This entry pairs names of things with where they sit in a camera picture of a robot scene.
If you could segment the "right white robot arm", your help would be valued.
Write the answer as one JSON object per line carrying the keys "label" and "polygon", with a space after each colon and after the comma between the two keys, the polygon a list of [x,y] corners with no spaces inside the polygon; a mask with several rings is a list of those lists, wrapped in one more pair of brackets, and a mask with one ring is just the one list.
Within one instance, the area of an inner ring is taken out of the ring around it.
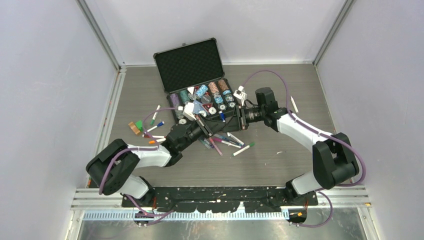
{"label": "right white robot arm", "polygon": [[255,91],[257,104],[246,106],[244,87],[233,94],[238,100],[238,120],[244,130],[250,123],[263,122],[274,131],[295,140],[312,154],[312,169],[285,184],[285,198],[299,205],[309,192],[332,189],[359,174],[360,168],[350,144],[343,133],[330,134],[302,121],[286,107],[279,107],[269,87]]}

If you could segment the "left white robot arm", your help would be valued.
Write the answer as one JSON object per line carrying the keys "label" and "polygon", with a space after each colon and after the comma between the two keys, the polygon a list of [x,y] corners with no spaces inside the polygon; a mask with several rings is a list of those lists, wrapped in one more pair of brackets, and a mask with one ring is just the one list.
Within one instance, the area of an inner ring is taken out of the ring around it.
{"label": "left white robot arm", "polygon": [[199,138],[211,137],[226,127],[226,122],[196,116],[186,124],[175,124],[157,146],[135,146],[117,138],[99,152],[86,166],[86,172],[98,186],[98,194],[115,193],[133,197],[141,207],[153,202],[153,187],[135,169],[170,167],[182,157],[182,152]]}

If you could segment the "light blue marker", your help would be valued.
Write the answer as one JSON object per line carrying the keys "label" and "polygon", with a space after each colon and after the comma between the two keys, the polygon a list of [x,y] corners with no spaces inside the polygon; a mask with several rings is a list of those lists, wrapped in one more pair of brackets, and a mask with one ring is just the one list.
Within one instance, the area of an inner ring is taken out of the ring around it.
{"label": "light blue marker", "polygon": [[225,137],[223,135],[215,134],[214,136],[217,137],[217,138],[219,138],[219,139],[221,139],[221,140],[224,140],[226,142],[231,142],[231,140],[229,138],[227,138],[227,137]]}

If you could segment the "purple cap white marker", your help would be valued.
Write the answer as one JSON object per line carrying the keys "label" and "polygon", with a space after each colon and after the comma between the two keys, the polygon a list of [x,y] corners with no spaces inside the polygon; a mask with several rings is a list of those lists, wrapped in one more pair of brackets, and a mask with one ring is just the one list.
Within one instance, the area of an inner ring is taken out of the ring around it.
{"label": "purple cap white marker", "polygon": [[228,137],[232,138],[234,141],[236,141],[238,144],[240,144],[241,146],[244,146],[245,143],[243,141],[241,141],[239,138],[237,138],[235,135],[233,135],[230,132],[226,133]]}

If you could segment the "pink marker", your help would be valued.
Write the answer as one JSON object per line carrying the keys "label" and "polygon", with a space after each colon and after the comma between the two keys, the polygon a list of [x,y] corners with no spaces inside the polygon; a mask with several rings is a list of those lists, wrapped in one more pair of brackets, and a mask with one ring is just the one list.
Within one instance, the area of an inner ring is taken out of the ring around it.
{"label": "pink marker", "polygon": [[218,152],[218,154],[219,154],[220,156],[223,156],[222,151],[218,148],[218,146],[216,145],[216,143],[215,143],[215,141],[213,140],[213,138],[212,138],[212,137],[210,137],[208,140],[209,140],[209,141],[210,141],[210,143],[213,145],[214,149]]}

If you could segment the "dark green marker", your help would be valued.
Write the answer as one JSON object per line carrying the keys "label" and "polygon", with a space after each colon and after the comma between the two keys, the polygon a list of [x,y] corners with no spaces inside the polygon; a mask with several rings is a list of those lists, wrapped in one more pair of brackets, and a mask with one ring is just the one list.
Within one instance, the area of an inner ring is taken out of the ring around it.
{"label": "dark green marker", "polygon": [[200,137],[198,139],[207,149],[213,149],[214,147],[207,141],[205,140],[203,137]]}

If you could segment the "magenta cap white marker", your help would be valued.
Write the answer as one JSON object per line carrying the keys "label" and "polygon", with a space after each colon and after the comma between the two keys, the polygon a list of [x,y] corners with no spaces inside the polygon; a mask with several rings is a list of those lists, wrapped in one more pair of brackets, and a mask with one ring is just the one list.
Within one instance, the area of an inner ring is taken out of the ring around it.
{"label": "magenta cap white marker", "polygon": [[217,142],[219,142],[219,143],[222,143],[222,144],[225,144],[225,145],[228,145],[228,146],[232,146],[232,147],[235,147],[235,148],[238,148],[238,149],[241,149],[242,147],[240,146],[240,145],[238,145],[238,144],[235,144],[235,143],[232,143],[232,142],[229,142],[229,141],[225,141],[225,140],[223,140],[223,139],[221,139],[221,138],[216,138],[216,137],[213,137],[212,138],[214,141],[217,141]]}

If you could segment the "green cap white marker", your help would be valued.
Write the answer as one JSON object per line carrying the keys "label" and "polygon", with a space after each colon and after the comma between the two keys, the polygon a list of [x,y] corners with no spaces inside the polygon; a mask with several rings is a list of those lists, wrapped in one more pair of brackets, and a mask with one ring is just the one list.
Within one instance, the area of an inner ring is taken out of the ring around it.
{"label": "green cap white marker", "polygon": [[240,148],[238,151],[234,152],[232,154],[232,156],[235,157],[235,156],[243,153],[244,151],[248,150],[249,148],[251,148],[253,146],[255,146],[255,143],[254,142],[251,142],[250,144],[247,144],[247,145],[243,146],[242,148]]}

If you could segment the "black poker chip case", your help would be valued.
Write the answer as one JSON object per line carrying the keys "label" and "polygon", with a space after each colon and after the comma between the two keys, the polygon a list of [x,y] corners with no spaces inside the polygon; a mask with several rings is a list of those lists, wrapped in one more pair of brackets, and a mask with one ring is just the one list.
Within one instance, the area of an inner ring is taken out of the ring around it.
{"label": "black poker chip case", "polygon": [[187,103],[196,104],[198,114],[209,120],[221,121],[222,111],[225,122],[239,106],[225,78],[215,38],[154,53],[153,59],[176,123],[185,119],[177,107]]}

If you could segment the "green tip white marker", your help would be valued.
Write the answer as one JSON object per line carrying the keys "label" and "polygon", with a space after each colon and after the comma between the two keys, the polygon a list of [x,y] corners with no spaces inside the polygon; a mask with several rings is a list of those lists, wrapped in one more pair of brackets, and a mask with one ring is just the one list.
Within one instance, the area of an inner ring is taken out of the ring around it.
{"label": "green tip white marker", "polygon": [[156,118],[157,118],[157,115],[158,115],[158,112],[159,112],[160,109],[161,109],[161,105],[158,105],[155,112],[153,113],[152,119],[150,121],[151,126],[153,126],[155,124],[155,121],[156,121]]}

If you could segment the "green toy block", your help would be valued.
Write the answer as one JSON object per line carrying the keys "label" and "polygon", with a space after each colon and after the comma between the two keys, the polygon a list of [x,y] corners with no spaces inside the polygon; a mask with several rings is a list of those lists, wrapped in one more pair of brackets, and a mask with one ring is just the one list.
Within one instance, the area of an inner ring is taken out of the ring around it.
{"label": "green toy block", "polygon": [[141,120],[136,121],[134,124],[139,131],[143,131],[143,122]]}

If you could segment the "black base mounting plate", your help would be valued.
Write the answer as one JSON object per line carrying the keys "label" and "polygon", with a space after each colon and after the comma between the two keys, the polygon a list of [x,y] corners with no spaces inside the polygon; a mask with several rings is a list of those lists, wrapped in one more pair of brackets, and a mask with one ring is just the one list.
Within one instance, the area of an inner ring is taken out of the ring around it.
{"label": "black base mounting plate", "polygon": [[309,192],[290,198],[284,187],[221,186],[221,187],[155,187],[142,199],[132,203],[126,196],[124,208],[156,207],[160,212],[234,213],[240,206],[246,213],[279,212],[281,207],[317,206],[317,195]]}

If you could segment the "brown wooden block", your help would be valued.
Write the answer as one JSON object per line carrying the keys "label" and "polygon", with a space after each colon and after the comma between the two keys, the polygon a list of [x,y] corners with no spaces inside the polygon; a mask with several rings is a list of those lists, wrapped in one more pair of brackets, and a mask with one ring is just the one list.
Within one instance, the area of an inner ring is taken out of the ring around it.
{"label": "brown wooden block", "polygon": [[136,124],[134,122],[132,122],[132,121],[129,122],[128,126],[136,136],[139,136],[141,134],[140,129],[136,126]]}

